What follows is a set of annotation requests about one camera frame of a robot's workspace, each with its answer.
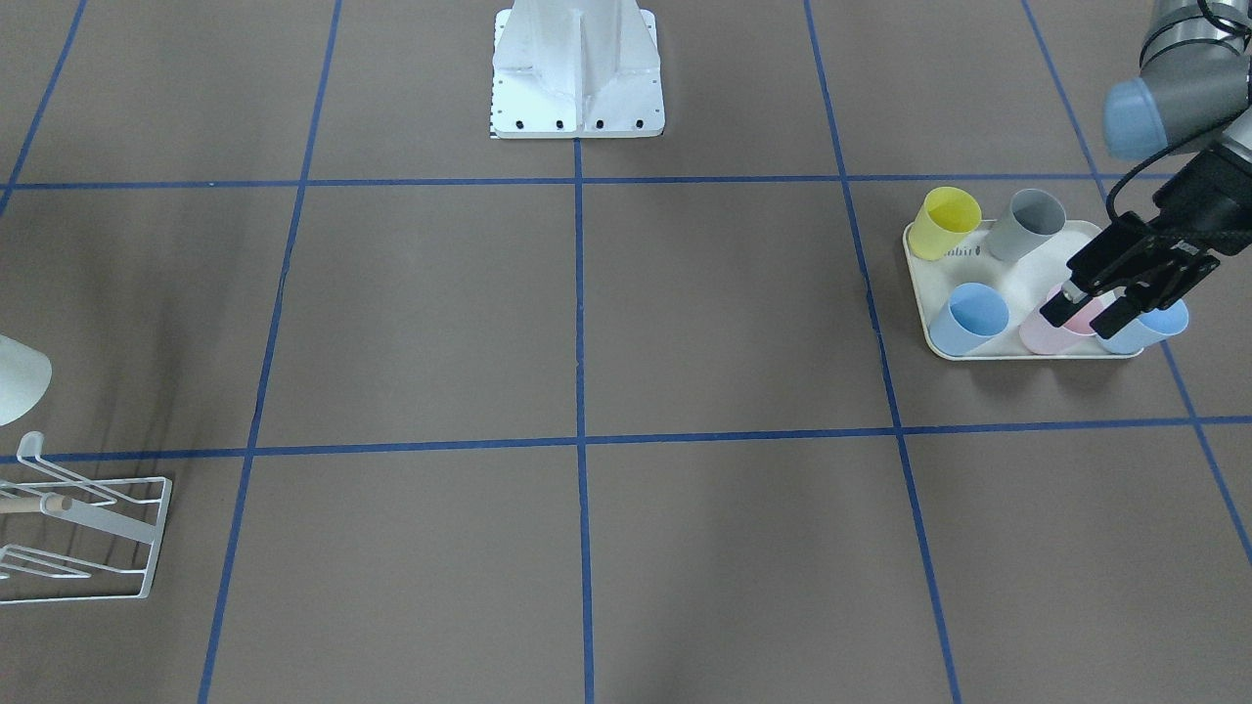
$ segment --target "yellow cup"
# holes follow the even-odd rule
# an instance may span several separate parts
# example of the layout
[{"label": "yellow cup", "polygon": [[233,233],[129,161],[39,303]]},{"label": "yellow cup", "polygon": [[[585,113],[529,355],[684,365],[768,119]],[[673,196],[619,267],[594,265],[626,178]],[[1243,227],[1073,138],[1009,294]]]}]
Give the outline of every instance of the yellow cup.
[{"label": "yellow cup", "polygon": [[909,249],[934,262],[978,228],[983,209],[959,188],[940,185],[926,193],[918,219],[909,228]]}]

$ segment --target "white cylinder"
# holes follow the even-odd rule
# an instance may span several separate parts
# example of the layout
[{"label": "white cylinder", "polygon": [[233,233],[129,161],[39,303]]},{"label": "white cylinder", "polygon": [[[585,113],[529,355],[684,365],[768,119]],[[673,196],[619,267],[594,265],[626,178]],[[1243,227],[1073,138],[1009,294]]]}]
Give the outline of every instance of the white cylinder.
[{"label": "white cylinder", "polygon": [[0,334],[0,426],[34,408],[51,381],[46,355]]}]

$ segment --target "blue cup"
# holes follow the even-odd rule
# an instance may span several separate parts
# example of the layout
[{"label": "blue cup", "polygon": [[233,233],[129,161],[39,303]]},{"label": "blue cup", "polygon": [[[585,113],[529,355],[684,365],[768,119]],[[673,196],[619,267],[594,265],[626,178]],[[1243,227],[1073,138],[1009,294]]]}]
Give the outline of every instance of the blue cup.
[{"label": "blue cup", "polygon": [[969,355],[1009,326],[1009,307],[994,288],[958,286],[930,322],[930,343],[949,357]]},{"label": "blue cup", "polygon": [[1148,311],[1134,318],[1108,339],[1097,337],[1104,349],[1113,355],[1134,355],[1139,349],[1168,339],[1187,329],[1191,313],[1187,304],[1178,301],[1164,311]]}]

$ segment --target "blue grid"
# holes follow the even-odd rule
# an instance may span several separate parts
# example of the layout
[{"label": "blue grid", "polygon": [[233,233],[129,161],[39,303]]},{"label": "blue grid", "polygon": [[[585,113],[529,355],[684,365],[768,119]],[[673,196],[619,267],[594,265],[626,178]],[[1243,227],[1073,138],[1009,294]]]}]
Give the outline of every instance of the blue grid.
[{"label": "blue grid", "polygon": [[[1055,422],[1020,422],[1020,423],[980,423],[980,425],[950,425],[950,426],[905,426],[900,420],[899,406],[895,398],[895,388],[891,381],[890,365],[888,362],[886,344],[879,324],[878,308],[874,301],[873,282],[865,263],[861,248],[860,230],[856,223],[856,209],[851,194],[850,184],[873,182],[929,182],[929,180],[1085,180],[1090,179],[1104,195],[1104,180],[1119,178],[1121,174],[1099,173],[1092,157],[1090,147],[1083,135],[1082,128],[1074,114],[1073,106],[1065,93],[1059,73],[1052,60],[1047,40],[1034,16],[1029,0],[1020,0],[1025,19],[1029,23],[1040,54],[1052,75],[1057,93],[1064,104],[1075,138],[1082,148],[1088,163],[1089,173],[1008,173],[1008,174],[849,174],[844,164],[843,147],[839,138],[839,127],[835,116],[835,103],[831,99],[829,83],[825,76],[825,66],[821,60],[821,48],[818,31],[814,24],[813,8],[810,0],[804,0],[805,16],[808,20],[809,38],[813,45],[813,55],[816,66],[818,80],[826,109],[826,118],[830,129],[831,148],[834,152],[838,173],[833,174],[794,174],[794,175],[700,175],[700,177],[625,177],[625,178],[595,178],[583,175],[582,145],[577,140],[573,143],[573,177],[572,178],[399,178],[399,179],[312,179],[309,168],[313,159],[317,142],[318,120],[322,104],[326,96],[326,86],[331,74],[331,65],[334,54],[336,36],[338,31],[339,16],[343,0],[334,0],[332,11],[329,35],[327,38],[326,51],[322,63],[322,74],[318,83],[317,98],[313,114],[309,120],[308,140],[305,144],[304,160],[299,179],[294,180],[179,180],[179,182],[84,182],[84,183],[20,183],[21,170],[25,165],[30,147],[39,130],[39,124],[48,108],[49,100],[56,88],[58,79],[73,48],[78,35],[88,0],[79,0],[73,20],[66,33],[65,43],[58,56],[56,64],[49,78],[48,86],[31,120],[30,128],[23,142],[16,163],[4,184],[0,194],[0,215],[8,208],[13,193],[21,190],[143,190],[143,189],[200,189],[200,188],[294,188],[295,202],[292,210],[290,227],[287,238],[287,247],[283,254],[282,271],[278,279],[278,291],[274,299],[270,318],[269,334],[265,344],[264,360],[262,362],[260,380],[257,387],[255,411],[249,428],[248,445],[245,447],[203,448],[203,450],[159,450],[159,451],[134,451],[134,452],[66,452],[49,455],[53,461],[144,461],[144,460],[187,460],[187,458],[243,458],[239,489],[232,517],[230,535],[227,545],[227,554],[223,561],[222,579],[218,599],[214,608],[213,625],[209,643],[205,651],[204,670],[199,686],[199,701],[208,701],[213,680],[213,669],[217,659],[217,649],[222,634],[222,624],[228,601],[230,576],[234,565],[235,549],[238,546],[239,532],[243,521],[244,506],[247,502],[248,486],[250,481],[253,461],[257,457],[272,456],[314,456],[314,455],[352,455],[352,453],[381,453],[381,452],[447,452],[468,450],[497,450],[520,447],[573,447],[577,451],[577,482],[580,501],[580,537],[581,537],[581,564],[582,564],[582,616],[583,616],[583,681],[585,699],[587,704],[595,701],[595,659],[593,659],[593,629],[592,629],[592,594],[591,594],[591,535],[588,514],[588,487],[587,487],[587,447],[602,445],[639,445],[639,443],[686,443],[686,442],[745,442],[745,441],[782,441],[782,440],[809,440],[809,438],[843,438],[843,437],[894,437],[899,451],[900,465],[909,494],[913,511],[914,527],[918,539],[918,547],[925,571],[926,584],[930,593],[931,608],[935,619],[935,628],[939,636],[944,666],[948,675],[953,701],[962,701],[959,680],[957,676],[957,664],[948,639],[944,623],[943,605],[934,574],[934,565],[930,557],[929,544],[925,531],[920,500],[913,479],[911,462],[906,438],[920,435],[964,435],[964,433],[990,433],[990,432],[1057,432],[1074,430],[1102,430],[1102,428],[1133,428],[1133,427],[1192,427],[1204,453],[1213,475],[1214,484],[1219,491],[1222,501],[1229,514],[1232,525],[1238,534],[1243,550],[1252,564],[1252,541],[1244,527],[1242,517],[1222,471],[1213,456],[1208,438],[1204,433],[1206,426],[1247,426],[1252,425],[1252,415],[1248,416],[1199,416],[1192,403],[1187,391],[1182,372],[1174,361],[1168,344],[1164,344],[1164,356],[1174,377],[1183,405],[1187,408],[1186,417],[1166,418],[1124,418],[1104,421],[1055,421]],[[1141,174],[1141,178],[1166,179],[1172,174],[1154,173]],[[890,427],[868,428],[824,428],[824,430],[793,430],[793,431],[746,431],[746,432],[692,432],[692,433],[655,433],[655,435],[588,435],[586,427],[586,355],[585,355],[585,277],[583,277],[583,185],[585,184],[669,184],[669,183],[833,183],[839,184],[848,212],[853,243],[856,251],[856,261],[865,282],[866,306],[870,322],[878,338],[879,357],[881,365],[883,385],[886,402],[890,408]],[[352,187],[427,187],[427,185],[571,185],[575,192],[575,249],[576,249],[576,435],[560,437],[527,437],[527,438],[493,438],[493,440],[466,440],[466,441],[429,441],[429,442],[389,442],[389,443],[358,443],[358,445],[309,445],[309,446],[259,446],[258,437],[262,417],[264,412],[265,396],[269,383],[269,372],[278,342],[279,323],[282,319],[283,294],[287,274],[290,269],[292,253],[295,247],[299,232],[300,213],[304,195],[308,188],[352,188]],[[13,457],[0,458],[0,465],[16,463]]]}]

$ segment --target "grid square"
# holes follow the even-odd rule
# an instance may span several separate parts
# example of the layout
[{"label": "grid square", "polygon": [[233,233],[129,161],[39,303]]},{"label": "grid square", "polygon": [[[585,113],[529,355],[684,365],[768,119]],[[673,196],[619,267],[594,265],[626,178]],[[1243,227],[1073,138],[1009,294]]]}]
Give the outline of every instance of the grid square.
[{"label": "grid square", "polygon": [[[60,447],[50,436],[49,450]],[[239,460],[65,466],[99,479],[173,479],[153,590],[144,600],[0,606],[9,645],[0,649],[0,700],[195,701]],[[14,467],[0,467],[0,476],[15,476]]]},{"label": "grid square", "polygon": [[1252,690],[1252,572],[1191,428],[909,450],[965,701]]},{"label": "grid square", "polygon": [[818,1],[848,172],[1088,173],[1022,6]]},{"label": "grid square", "polygon": [[656,13],[665,134],[586,140],[587,175],[835,173],[801,3],[641,5]]},{"label": "grid square", "polygon": [[[1118,197],[1118,208],[1144,218],[1157,214],[1151,195],[1164,182],[1133,182]],[[1249,257],[1221,257],[1222,266],[1183,298],[1191,322],[1169,341],[1178,370],[1201,416],[1252,415],[1252,262]]]},{"label": "grid square", "polygon": [[259,458],[213,701],[581,703],[575,470],[570,448]]},{"label": "grid square", "polygon": [[89,3],[23,182],[299,177],[331,8]]},{"label": "grid square", "polygon": [[313,175],[573,175],[568,140],[490,138],[492,24],[511,5],[346,3]]},{"label": "grid square", "polygon": [[890,426],[838,184],[593,185],[585,230],[590,432]]},{"label": "grid square", "polygon": [[[1109,89],[1139,75],[1139,50],[1152,11],[1138,0],[1044,0],[1030,3],[1049,46],[1057,74],[1101,173],[1121,174],[1133,163],[1108,153],[1104,142],[1104,98]],[[1153,173],[1172,173],[1186,157],[1162,159]]]},{"label": "grid square", "polygon": [[1204,436],[1222,468],[1243,529],[1252,530],[1252,425],[1207,426]]},{"label": "grid square", "polygon": [[[931,352],[921,332],[901,234],[925,193],[939,183],[855,183],[878,314],[904,425],[960,425],[1184,417],[1169,366],[1159,348],[1126,361],[950,362]],[[1027,183],[952,182],[994,219],[1022,188],[1057,195],[1070,219],[1101,219],[1089,180]]]},{"label": "grid square", "polygon": [[0,219],[3,332],[53,382],[0,428],[64,451],[242,447],[293,189],[18,192]]},{"label": "grid square", "polygon": [[30,120],[56,66],[78,3],[9,0],[0,4],[0,178],[18,160]]},{"label": "grid square", "polygon": [[310,189],[262,441],[573,435],[572,200],[548,185]]},{"label": "grid square", "polygon": [[588,450],[596,699],[943,701],[891,438]]}]

